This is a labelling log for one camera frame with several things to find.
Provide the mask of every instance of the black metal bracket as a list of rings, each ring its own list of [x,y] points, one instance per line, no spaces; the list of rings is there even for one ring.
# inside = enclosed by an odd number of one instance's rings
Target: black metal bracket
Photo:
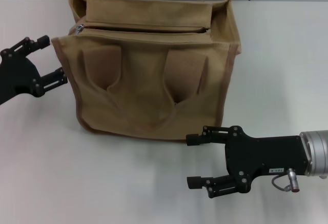
[[[204,126],[201,135],[186,136],[187,146],[225,144],[229,175],[218,178],[187,177],[190,189],[207,189],[210,198],[235,192],[247,193],[252,181],[262,175],[284,175],[292,168],[304,175],[308,160],[299,136],[252,138],[241,127]]]
[[[46,35],[36,42],[26,37],[0,52],[0,105],[22,93],[41,97],[68,82],[62,68],[41,77],[35,65],[26,58],[30,53],[49,45],[50,40]]]

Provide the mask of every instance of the cable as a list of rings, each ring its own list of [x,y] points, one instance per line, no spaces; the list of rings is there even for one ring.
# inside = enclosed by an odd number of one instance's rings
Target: cable
[[[280,177],[283,177],[283,176],[285,176],[285,174],[283,174],[283,175],[277,175],[277,176],[273,177],[273,179],[271,180],[271,183],[272,183],[272,185],[273,185],[275,188],[277,188],[278,190],[283,191],[283,192],[286,192],[286,190],[285,190],[286,188],[284,189],[284,188],[279,187],[279,186],[277,186],[277,185],[275,184],[275,180],[278,179],[278,178],[280,178]]]

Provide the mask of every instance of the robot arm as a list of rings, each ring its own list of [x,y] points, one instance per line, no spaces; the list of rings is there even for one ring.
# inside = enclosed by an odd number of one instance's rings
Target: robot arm
[[[41,97],[46,92],[67,83],[63,69],[59,68],[43,77],[26,56],[50,45],[48,36],[36,42],[26,37],[10,49],[0,52],[0,105],[21,93]]]
[[[203,127],[189,134],[188,146],[207,143],[225,144],[229,175],[218,178],[187,177],[190,189],[207,189],[209,198],[235,192],[247,193],[252,181],[262,175],[277,175],[273,185],[282,191],[298,192],[296,175],[324,178],[328,175],[328,131],[302,132],[300,136],[252,138],[241,127]],[[288,175],[290,185],[278,187],[274,180]]]

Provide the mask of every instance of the zipper pull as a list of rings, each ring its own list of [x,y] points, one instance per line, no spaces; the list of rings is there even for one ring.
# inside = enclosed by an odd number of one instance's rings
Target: zipper pull
[[[79,33],[81,33],[83,31],[83,29],[84,29],[84,25],[83,24],[76,26],[73,35],[78,35]]]

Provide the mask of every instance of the bag zipper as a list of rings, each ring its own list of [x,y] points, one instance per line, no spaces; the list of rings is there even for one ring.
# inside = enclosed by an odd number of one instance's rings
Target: bag zipper
[[[144,29],[128,29],[128,28],[112,28],[112,27],[85,27],[83,24],[77,25],[75,27],[73,35],[78,35],[83,31],[84,28],[88,29],[98,29],[106,31],[122,31],[122,32],[144,32],[144,33],[206,33],[207,28],[199,28],[196,30],[144,30]]]
[[[84,29],[84,25],[83,24],[80,24],[80,25],[77,25],[76,28],[75,28],[75,31],[73,33],[73,35],[78,35],[79,33],[81,33]]]

